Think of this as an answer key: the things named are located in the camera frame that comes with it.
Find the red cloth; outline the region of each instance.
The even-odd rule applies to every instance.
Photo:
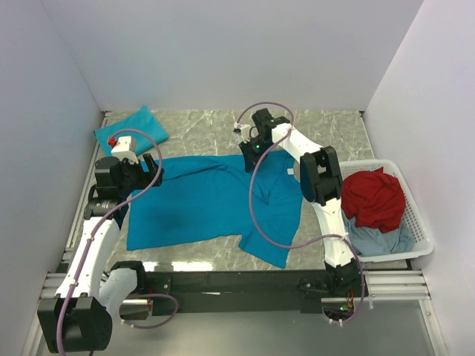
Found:
[[[357,228],[367,226],[386,233],[401,224],[406,201],[398,179],[380,168],[346,178],[341,189],[341,207],[348,219],[356,218]]]

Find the folded teal towel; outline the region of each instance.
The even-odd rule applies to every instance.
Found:
[[[168,134],[162,126],[160,126],[154,115],[146,106],[142,106],[140,110],[130,115],[127,119],[94,131],[97,141],[99,141],[106,156],[112,156],[112,147],[107,143],[109,137],[115,134],[118,130],[124,128],[135,128],[141,130],[151,136],[156,143],[161,143],[168,139]],[[138,133],[130,133],[129,136],[134,137],[137,141],[135,154],[142,154],[152,147],[150,141]]]

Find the plastic laundry basket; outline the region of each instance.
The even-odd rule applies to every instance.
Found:
[[[412,251],[409,252],[402,254],[360,257],[360,260],[362,262],[406,260],[408,258],[416,258],[431,253],[433,250],[432,236],[430,236],[427,227],[422,221],[421,213],[417,208],[413,195],[410,193],[409,187],[407,186],[398,166],[394,162],[386,159],[366,159],[361,161],[340,162],[343,179],[355,172],[375,170],[381,167],[383,167],[383,171],[386,174],[390,174],[399,179],[399,183],[401,184],[406,198],[406,210],[404,211],[402,218],[406,222],[406,225],[412,230],[416,243],[414,244]]]

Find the floor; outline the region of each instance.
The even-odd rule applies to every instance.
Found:
[[[160,317],[147,320],[156,323]],[[47,349],[40,356],[50,355]],[[87,356],[76,353],[74,356]],[[419,303],[379,302],[343,328],[298,311],[179,314],[162,328],[116,320],[111,343],[95,356],[433,356]]]
[[[274,116],[284,111],[272,111]],[[153,111],[170,138],[160,144],[165,158],[185,155],[240,154],[239,139],[232,133],[233,123],[240,111]],[[106,114],[106,125],[130,115],[127,111]],[[332,145],[340,161],[372,159],[373,151],[364,123],[358,111],[296,111],[295,127],[320,145]],[[97,158],[103,156],[99,149]],[[108,268],[120,260],[142,260],[148,271],[184,270],[268,270],[277,269],[238,248],[240,236],[219,237],[198,243],[140,251],[127,251],[125,241],[128,217],[122,227],[120,240],[108,260]],[[301,222],[294,243],[302,243],[320,234],[320,227],[311,205],[303,202]],[[287,269],[324,268],[323,243],[292,250]],[[380,263],[374,268],[405,268],[405,262]]]

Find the light blue cloth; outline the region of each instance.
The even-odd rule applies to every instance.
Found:
[[[381,256],[383,254],[400,254],[408,252],[414,247],[413,232],[404,220],[396,230],[383,234],[378,228],[355,227],[356,219],[347,219],[342,212],[345,228],[350,242],[361,256]]]
[[[142,106],[140,110],[130,115],[127,119],[94,131],[97,141],[99,141],[106,156],[111,156],[112,150],[112,147],[107,143],[109,137],[124,128],[141,130],[154,139],[156,143],[161,143],[168,139],[168,134],[163,130],[162,126],[160,126],[154,115],[146,106]],[[135,154],[142,154],[152,147],[150,141],[138,133],[127,133],[127,135],[134,137],[137,141]]]

